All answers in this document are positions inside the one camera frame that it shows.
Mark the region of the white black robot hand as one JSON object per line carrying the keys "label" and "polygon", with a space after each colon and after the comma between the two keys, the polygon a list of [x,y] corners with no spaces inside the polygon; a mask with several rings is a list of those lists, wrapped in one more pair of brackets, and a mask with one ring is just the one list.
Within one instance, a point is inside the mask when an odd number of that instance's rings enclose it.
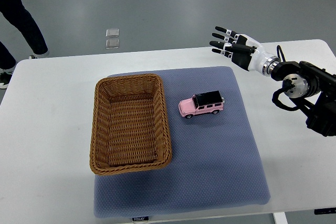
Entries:
{"label": "white black robot hand", "polygon": [[213,47],[212,52],[227,57],[240,68],[270,76],[272,67],[280,62],[255,39],[223,27],[216,26],[215,29],[218,32],[212,36],[217,40],[209,42]]}

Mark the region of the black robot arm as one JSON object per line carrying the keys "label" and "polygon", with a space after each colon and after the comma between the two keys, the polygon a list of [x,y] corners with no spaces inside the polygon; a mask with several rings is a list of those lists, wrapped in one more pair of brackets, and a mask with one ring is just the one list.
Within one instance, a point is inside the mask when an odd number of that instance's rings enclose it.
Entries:
{"label": "black robot arm", "polygon": [[272,102],[286,111],[300,110],[307,128],[327,137],[335,136],[335,75],[301,61],[275,63],[270,76],[282,82]]}

